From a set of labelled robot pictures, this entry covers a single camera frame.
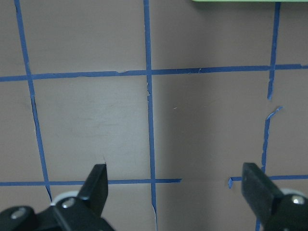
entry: black mechanical part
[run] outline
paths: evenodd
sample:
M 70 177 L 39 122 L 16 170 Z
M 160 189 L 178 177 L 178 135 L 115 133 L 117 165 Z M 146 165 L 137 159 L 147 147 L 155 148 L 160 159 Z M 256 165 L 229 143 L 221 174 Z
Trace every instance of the black mechanical part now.
M 106 164 L 95 165 L 77 197 L 67 197 L 35 214 L 28 206 L 0 213 L 0 231 L 114 231 L 101 218 L 108 196 Z
M 254 163 L 244 163 L 242 194 L 264 231 L 308 231 L 308 200 L 284 195 Z

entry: metal bolt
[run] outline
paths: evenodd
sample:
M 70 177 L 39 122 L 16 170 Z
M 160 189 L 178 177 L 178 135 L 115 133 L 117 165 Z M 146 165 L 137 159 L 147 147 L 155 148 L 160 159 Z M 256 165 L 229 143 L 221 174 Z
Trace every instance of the metal bolt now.
M 17 219 L 22 217 L 26 213 L 26 209 L 24 207 L 20 207 L 18 210 L 12 213 L 11 219 Z
M 305 203 L 305 199 L 299 195 L 292 196 L 291 200 L 293 201 L 294 204 L 297 204 L 297 205 L 303 205 Z
M 68 200 L 64 201 L 62 203 L 63 208 L 69 208 L 75 204 L 75 199 L 73 197 L 69 198 Z

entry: gray surface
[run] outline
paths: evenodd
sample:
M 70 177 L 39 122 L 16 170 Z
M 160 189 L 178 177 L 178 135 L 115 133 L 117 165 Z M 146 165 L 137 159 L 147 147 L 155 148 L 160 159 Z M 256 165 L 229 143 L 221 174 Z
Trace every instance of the gray surface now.
M 53 196 L 80 186 L 51 186 Z M 102 216 L 117 231 L 155 231 L 150 184 L 109 185 Z
M 158 184 L 156 189 L 159 231 L 255 230 L 256 218 L 239 182 L 231 190 L 223 180 Z
M 24 75 L 14 1 L 1 1 L 0 33 L 0 77 Z
M 0 182 L 43 180 L 28 83 L 0 82 Z
M 267 173 L 307 174 L 308 70 L 276 71 L 272 104 L 284 108 L 271 120 Z
M 111 180 L 150 177 L 146 77 L 34 83 L 50 180 L 85 180 L 104 161 Z
M 154 76 L 156 177 L 225 180 L 261 162 L 268 72 Z
M 0 211 L 12 206 L 31 206 L 36 213 L 50 204 L 45 186 L 8 186 L 0 187 Z
M 308 65 L 308 3 L 282 3 L 277 64 Z
M 269 65 L 274 3 L 151 1 L 152 68 Z
M 142 0 L 22 0 L 33 73 L 145 69 Z

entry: silver screw head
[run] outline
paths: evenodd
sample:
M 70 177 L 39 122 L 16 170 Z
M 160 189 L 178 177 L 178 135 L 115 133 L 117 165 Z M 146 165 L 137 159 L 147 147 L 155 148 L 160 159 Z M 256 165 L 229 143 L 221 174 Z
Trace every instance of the silver screw head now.
M 294 204 L 297 205 L 303 205 L 305 203 L 305 199 L 299 195 L 292 196 L 291 200 L 293 201 Z
M 73 197 L 65 200 L 63 203 L 62 203 L 62 207 L 63 208 L 69 208 L 71 206 L 73 206 L 75 204 L 75 199 Z
M 24 207 L 20 207 L 18 210 L 12 213 L 11 219 L 18 219 L 22 217 L 26 213 L 26 209 Z

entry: blue tape grid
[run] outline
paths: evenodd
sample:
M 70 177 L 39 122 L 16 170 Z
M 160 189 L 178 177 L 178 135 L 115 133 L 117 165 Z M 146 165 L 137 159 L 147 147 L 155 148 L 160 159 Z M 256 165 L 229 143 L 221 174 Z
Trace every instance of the blue tape grid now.
M 131 70 L 126 72 L 116 71 L 102 71 L 102 72 L 76 72 L 76 73 L 49 73 L 49 74 L 31 74 L 29 66 L 29 57 L 26 47 L 25 32 L 23 26 L 23 19 L 20 7 L 20 1 L 14 0 L 16 6 L 16 17 L 18 22 L 19 36 L 22 46 L 23 59 L 25 64 L 26 75 L 25 76 L 8 76 L 1 77 L 0 82 L 8 81 L 28 81 L 33 118 L 36 126 L 36 136 L 38 140 L 39 155 L 42 165 L 42 171 L 44 181 L 38 182 L 0 182 L 0 186 L 45 186 L 47 192 L 51 198 L 50 185 L 82 185 L 83 181 L 49 181 L 48 172 L 45 162 L 45 155 L 43 150 L 43 144 L 41 139 L 38 114 L 35 104 L 35 91 L 33 80 L 34 79 L 49 79 L 49 78 L 73 78 L 73 77 L 116 77 L 116 76 L 140 76 L 146 75 L 148 82 L 148 119 L 149 119 L 149 141 L 150 141 L 150 168 L 151 178 L 143 180 L 109 180 L 109 184 L 136 184 L 136 183 L 150 183 L 152 194 L 152 205 L 156 212 L 156 183 L 179 183 L 181 179 L 156 179 L 155 178 L 155 157 L 154 157 L 154 126 L 153 126 L 153 98 L 152 98 L 152 75 L 174 75 L 174 74 L 202 74 L 202 73 L 215 73 L 215 72 L 242 72 L 242 71 L 269 71 L 269 86 L 268 86 L 268 99 L 271 100 L 273 94 L 273 84 L 275 78 L 275 70 L 291 70 L 291 69 L 308 69 L 308 65 L 301 64 L 276 64 L 276 52 L 277 52 L 277 39 L 279 29 L 280 18 L 280 6 L 281 3 L 275 3 L 275 15 L 271 48 L 271 60 L 270 65 L 261 66 L 222 66 L 222 67 L 201 67 L 201 68 L 183 68 L 183 69 L 160 69 L 153 70 L 151 65 L 151 39 L 150 39 L 150 10 L 149 0 L 143 0 L 144 4 L 144 25 L 145 25 L 145 47 L 146 47 L 146 70 Z M 270 124 L 270 115 L 265 123 L 265 140 L 268 140 L 268 131 Z M 266 149 L 265 144 L 263 146 L 262 154 L 262 166 L 265 172 L 266 168 Z M 291 176 L 270 176 L 271 180 L 305 180 L 308 179 L 308 175 L 291 175 Z M 241 181 L 241 177 L 231 177 L 229 180 L 229 186 L 232 187 L 233 181 Z M 259 231 L 260 223 L 256 222 L 256 231 Z

